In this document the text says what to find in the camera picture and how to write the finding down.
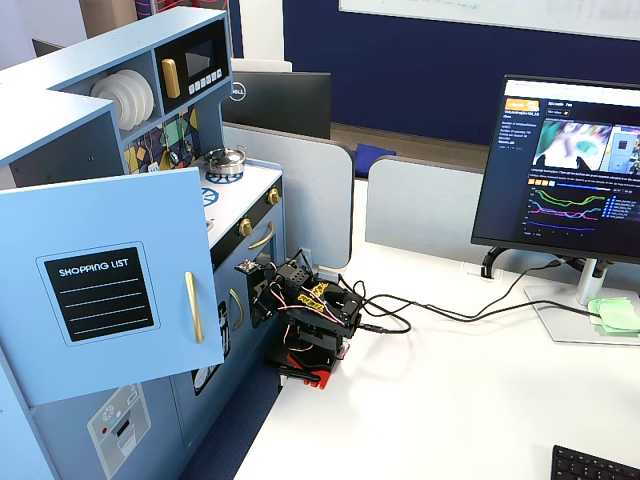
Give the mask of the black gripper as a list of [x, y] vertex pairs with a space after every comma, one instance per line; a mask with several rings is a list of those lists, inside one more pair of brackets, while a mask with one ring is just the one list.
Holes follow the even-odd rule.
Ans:
[[286, 306], [281, 287], [284, 277], [274, 270], [256, 270], [249, 275], [251, 324], [258, 328]]

